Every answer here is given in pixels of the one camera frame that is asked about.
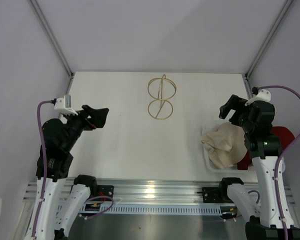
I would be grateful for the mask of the beige bucket hat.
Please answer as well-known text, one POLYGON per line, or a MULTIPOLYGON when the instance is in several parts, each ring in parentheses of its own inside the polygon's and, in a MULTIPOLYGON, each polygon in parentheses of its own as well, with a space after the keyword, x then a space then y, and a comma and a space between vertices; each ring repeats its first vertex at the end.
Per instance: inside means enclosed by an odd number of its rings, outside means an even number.
POLYGON ((208 131, 201 137, 201 143, 208 153, 209 160, 221 170, 240 162, 247 153, 245 132, 229 122, 216 130, 208 131))

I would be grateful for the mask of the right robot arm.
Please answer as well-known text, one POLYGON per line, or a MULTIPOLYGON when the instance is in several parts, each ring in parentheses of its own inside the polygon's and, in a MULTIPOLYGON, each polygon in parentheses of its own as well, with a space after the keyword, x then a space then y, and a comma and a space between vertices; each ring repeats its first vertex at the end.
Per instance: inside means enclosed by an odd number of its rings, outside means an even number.
POLYGON ((232 95, 220 107, 219 118, 234 114, 229 122, 244 131, 244 145, 252 159, 257 180, 260 203, 246 191, 240 178, 223 178, 218 197, 232 201, 245 220, 248 240, 300 240, 300 228, 295 226, 287 203, 283 183, 282 146, 272 134, 275 107, 270 97, 258 93, 250 100, 232 95))

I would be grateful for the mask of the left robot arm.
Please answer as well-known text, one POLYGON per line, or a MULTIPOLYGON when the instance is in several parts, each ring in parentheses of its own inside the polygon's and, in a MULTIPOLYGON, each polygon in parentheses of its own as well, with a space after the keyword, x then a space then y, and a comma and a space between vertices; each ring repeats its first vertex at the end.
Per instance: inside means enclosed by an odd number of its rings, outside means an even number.
POLYGON ((58 118, 39 123, 40 156, 36 170, 36 198, 26 240, 66 240, 81 207, 90 201, 109 200, 103 195, 97 179, 78 175, 61 210, 58 205, 73 161, 71 150, 84 131, 101 129, 106 124, 108 108, 94 109, 83 105, 79 111, 63 113, 66 122, 58 118))

